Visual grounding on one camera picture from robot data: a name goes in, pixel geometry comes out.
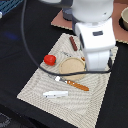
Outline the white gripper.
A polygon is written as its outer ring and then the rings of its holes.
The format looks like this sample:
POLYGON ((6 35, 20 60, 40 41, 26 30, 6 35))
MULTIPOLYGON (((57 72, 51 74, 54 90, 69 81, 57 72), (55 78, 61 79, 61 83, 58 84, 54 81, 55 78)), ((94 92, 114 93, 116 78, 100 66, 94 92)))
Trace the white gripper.
POLYGON ((109 57, 109 50, 83 50, 85 61, 86 61, 86 69, 88 71, 104 71, 109 57))

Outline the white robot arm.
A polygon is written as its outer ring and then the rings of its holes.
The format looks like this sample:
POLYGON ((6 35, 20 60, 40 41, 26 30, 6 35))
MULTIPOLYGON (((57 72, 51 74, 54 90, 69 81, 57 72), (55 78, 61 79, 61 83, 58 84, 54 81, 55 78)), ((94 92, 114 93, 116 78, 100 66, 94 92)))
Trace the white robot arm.
POLYGON ((72 9, 72 29, 79 37, 87 71, 104 71, 115 46, 112 25, 114 0, 40 0, 72 9))

